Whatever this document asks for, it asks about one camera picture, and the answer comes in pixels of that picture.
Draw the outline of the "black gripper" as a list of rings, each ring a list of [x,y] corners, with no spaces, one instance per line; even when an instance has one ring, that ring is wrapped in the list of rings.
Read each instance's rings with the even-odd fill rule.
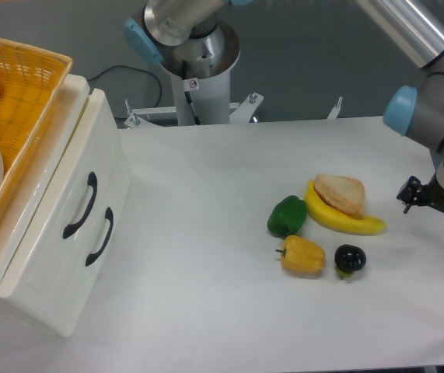
[[[444,189],[435,176],[427,184],[422,184],[417,177],[411,176],[398,191],[397,199],[404,204],[404,214],[413,206],[430,207],[444,214]]]

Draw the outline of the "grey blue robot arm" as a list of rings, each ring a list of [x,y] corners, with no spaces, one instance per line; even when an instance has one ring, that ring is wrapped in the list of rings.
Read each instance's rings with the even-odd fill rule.
[[[423,78],[400,87],[383,123],[440,156],[434,176],[411,177],[397,197],[406,208],[444,214],[444,26],[419,1],[361,1],[359,8],[412,61]],[[124,23],[131,48],[170,76],[181,125],[250,122],[261,98],[229,104],[230,72],[240,56],[239,37],[218,17],[226,1],[147,1]]]

